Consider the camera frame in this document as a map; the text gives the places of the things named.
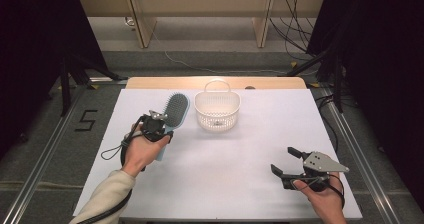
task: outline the hand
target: hand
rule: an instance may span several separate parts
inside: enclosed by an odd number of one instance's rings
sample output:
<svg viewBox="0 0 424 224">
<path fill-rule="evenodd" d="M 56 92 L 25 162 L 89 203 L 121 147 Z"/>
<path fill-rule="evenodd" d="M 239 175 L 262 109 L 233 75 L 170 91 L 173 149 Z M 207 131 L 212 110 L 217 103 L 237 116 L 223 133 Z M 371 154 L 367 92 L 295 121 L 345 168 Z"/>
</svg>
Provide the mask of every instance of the hand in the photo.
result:
<svg viewBox="0 0 424 224">
<path fill-rule="evenodd" d="M 125 163 L 121 170 L 136 177 L 147 165 L 152 163 L 160 150 L 169 143 L 170 136 L 165 136 L 157 142 L 151 142 L 144 136 L 133 138 L 125 154 Z"/>
<path fill-rule="evenodd" d="M 339 177 L 338 172 L 332 172 L 330 174 Z M 322 192 L 315 192 L 309 188 L 305 182 L 300 180 L 294 181 L 293 184 L 298 190 L 308 197 L 308 200 L 311 202 L 316 214 L 324 221 L 324 223 L 346 223 L 342 211 L 342 200 L 333 190 L 326 188 Z M 330 176 L 330 185 L 340 192 L 342 191 L 342 185 L 337 178 Z"/>
</svg>

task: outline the basket handle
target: basket handle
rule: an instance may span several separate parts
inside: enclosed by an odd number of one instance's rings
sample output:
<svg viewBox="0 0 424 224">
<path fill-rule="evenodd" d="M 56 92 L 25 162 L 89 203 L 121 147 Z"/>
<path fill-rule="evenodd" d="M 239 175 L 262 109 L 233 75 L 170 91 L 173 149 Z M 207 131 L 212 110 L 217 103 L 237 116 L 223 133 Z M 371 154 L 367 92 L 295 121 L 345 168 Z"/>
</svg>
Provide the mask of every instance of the basket handle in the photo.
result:
<svg viewBox="0 0 424 224">
<path fill-rule="evenodd" d="M 221 78 L 214 78 L 214 79 L 210 80 L 208 83 L 206 83 L 206 85 L 205 85 L 205 92 L 207 92 L 206 88 L 212 82 L 223 82 L 223 83 L 227 84 L 227 87 L 228 87 L 227 92 L 231 92 L 230 84 L 228 84 L 228 82 L 226 82 L 224 79 L 221 79 Z"/>
</svg>

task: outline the white table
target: white table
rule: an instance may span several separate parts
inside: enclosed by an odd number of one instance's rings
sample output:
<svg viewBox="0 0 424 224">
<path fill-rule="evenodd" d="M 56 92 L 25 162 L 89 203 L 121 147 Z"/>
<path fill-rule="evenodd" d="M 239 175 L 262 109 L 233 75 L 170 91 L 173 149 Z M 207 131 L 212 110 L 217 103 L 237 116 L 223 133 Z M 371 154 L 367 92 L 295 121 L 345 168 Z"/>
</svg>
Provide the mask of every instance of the white table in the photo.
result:
<svg viewBox="0 0 424 224">
<path fill-rule="evenodd" d="M 175 131 L 163 161 L 152 163 L 137 177 L 122 217 L 156 221 L 318 218 L 306 197 L 285 190 L 270 170 L 274 164 L 287 174 L 303 172 L 302 161 L 287 153 L 289 146 L 320 151 L 337 160 L 307 89 L 233 90 L 241 96 L 239 120 L 233 129 L 220 134 L 197 124 L 194 96 L 201 89 L 122 90 L 75 213 L 110 171 L 120 168 L 119 155 L 105 161 L 100 153 L 118 146 L 140 115 L 149 109 L 162 111 L 168 97 L 177 91 L 191 100 L 185 122 Z M 343 174 L 341 179 L 346 218 L 362 218 Z"/>
</svg>

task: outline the white plastic basket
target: white plastic basket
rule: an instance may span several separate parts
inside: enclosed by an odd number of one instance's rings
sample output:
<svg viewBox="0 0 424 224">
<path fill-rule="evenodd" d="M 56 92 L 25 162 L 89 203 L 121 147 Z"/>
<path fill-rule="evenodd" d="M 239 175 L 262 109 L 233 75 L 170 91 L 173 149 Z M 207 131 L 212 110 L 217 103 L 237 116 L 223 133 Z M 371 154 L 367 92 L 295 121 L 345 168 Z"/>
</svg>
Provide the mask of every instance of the white plastic basket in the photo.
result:
<svg viewBox="0 0 424 224">
<path fill-rule="evenodd" d="M 225 83 L 224 91 L 211 91 L 207 87 L 213 82 Z M 230 85 L 223 79 L 212 79 L 205 85 L 203 92 L 194 99 L 197 121 L 201 127 L 211 132 L 223 132 L 231 129 L 237 122 L 240 108 L 240 96 L 231 91 Z"/>
</svg>

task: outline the white sleeve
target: white sleeve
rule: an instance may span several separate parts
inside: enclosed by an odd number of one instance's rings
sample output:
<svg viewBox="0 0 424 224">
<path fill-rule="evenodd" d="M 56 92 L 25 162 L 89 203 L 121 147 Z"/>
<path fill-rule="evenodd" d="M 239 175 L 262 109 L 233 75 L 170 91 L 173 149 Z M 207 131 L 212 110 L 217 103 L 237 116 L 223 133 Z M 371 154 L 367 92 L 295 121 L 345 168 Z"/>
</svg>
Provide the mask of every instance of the white sleeve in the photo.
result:
<svg viewBox="0 0 424 224">
<path fill-rule="evenodd" d="M 120 170 L 111 172 L 109 177 L 97 186 L 90 200 L 70 223 L 78 223 L 110 210 L 128 195 L 134 185 L 135 178 L 126 172 Z M 96 223 L 118 223 L 125 207 Z"/>
</svg>

